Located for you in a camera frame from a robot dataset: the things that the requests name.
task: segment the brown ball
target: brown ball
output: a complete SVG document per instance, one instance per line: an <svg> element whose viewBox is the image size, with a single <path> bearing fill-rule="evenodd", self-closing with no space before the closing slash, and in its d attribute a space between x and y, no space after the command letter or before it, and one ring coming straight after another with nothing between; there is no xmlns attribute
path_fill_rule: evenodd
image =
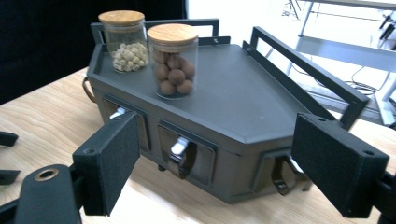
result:
<svg viewBox="0 0 396 224"><path fill-rule="evenodd" d="M192 91L192 88L192 82L186 79L181 85L177 86L177 91L182 94L189 94Z"/></svg>
<svg viewBox="0 0 396 224"><path fill-rule="evenodd" d="M160 90L165 95L172 95L176 92L176 86L169 80L165 80L160 83Z"/></svg>
<svg viewBox="0 0 396 224"><path fill-rule="evenodd" d="M178 54L171 54L168 58L168 66L170 69L180 69L185 59L180 57Z"/></svg>
<svg viewBox="0 0 396 224"><path fill-rule="evenodd" d="M168 77L169 67L166 64L159 63L155 66L154 73L157 80L164 81Z"/></svg>
<svg viewBox="0 0 396 224"><path fill-rule="evenodd" d="M169 58L169 53L154 49L152 52L152 58L156 63L166 63Z"/></svg>
<svg viewBox="0 0 396 224"><path fill-rule="evenodd" d="M180 85L186 79L186 75L179 69L172 69L168 74L168 79L175 85Z"/></svg>
<svg viewBox="0 0 396 224"><path fill-rule="evenodd" d="M192 80L195 75L195 66L186 60L181 66L181 71L184 72L187 79Z"/></svg>

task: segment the white wall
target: white wall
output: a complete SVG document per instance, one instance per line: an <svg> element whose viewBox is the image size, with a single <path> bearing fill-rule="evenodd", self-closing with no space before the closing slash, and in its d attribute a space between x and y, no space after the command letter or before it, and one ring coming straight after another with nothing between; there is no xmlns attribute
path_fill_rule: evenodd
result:
<svg viewBox="0 0 396 224"><path fill-rule="evenodd" d="M242 45L243 40L250 41L253 26L272 29L276 21L271 18L281 15L284 6L281 0L188 0L188 15L220 19L219 35L229 35L232 44Z"/></svg>

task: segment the light wood surface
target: light wood surface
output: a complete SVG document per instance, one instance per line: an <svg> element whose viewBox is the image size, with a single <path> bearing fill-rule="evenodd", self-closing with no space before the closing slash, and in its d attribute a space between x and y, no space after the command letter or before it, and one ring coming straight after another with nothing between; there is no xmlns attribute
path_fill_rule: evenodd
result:
<svg viewBox="0 0 396 224"><path fill-rule="evenodd" d="M85 72L0 105L0 130L20 136L14 147L0 147L0 169L21 170L15 183L0 186L0 204L18 198L23 178L34 170L70 165L71 154L103 125L81 87ZM395 131L359 120L351 132L389 154L388 170L395 173ZM315 186L227 204L141 157L111 216L82 218L84 223L376 223L378 214L374 209L369 219L343 218Z"/></svg>
<svg viewBox="0 0 396 224"><path fill-rule="evenodd" d="M99 21L112 25L131 25L141 22L145 19L145 15L138 11L117 10L108 11L98 16Z"/></svg>
<svg viewBox="0 0 396 224"><path fill-rule="evenodd" d="M148 29L148 38L169 45L189 44L198 37L195 28L186 24L169 23Z"/></svg>

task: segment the glass jar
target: glass jar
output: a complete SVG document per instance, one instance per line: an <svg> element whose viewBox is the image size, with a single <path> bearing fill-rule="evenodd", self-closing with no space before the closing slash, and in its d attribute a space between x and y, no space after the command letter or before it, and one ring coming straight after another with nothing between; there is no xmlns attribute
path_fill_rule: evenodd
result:
<svg viewBox="0 0 396 224"><path fill-rule="evenodd" d="M150 63L157 94L178 99L196 89L198 33L192 26L168 23L148 29Z"/></svg>
<svg viewBox="0 0 396 224"><path fill-rule="evenodd" d="M117 72L137 72L149 64L143 13L118 10L98 18L104 25L107 49Z"/></svg>

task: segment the cork lid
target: cork lid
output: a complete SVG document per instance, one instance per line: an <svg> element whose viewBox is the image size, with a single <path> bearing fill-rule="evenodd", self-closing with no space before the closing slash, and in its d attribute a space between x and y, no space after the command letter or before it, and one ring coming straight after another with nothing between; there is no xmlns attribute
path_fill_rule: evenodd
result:
<svg viewBox="0 0 396 224"><path fill-rule="evenodd" d="M148 38L168 45L185 45L198 37L194 27L186 24L168 23L148 29Z"/></svg>
<svg viewBox="0 0 396 224"><path fill-rule="evenodd" d="M138 11L117 10L108 11L98 16L99 21L110 25L130 25L141 22L145 15Z"/></svg>

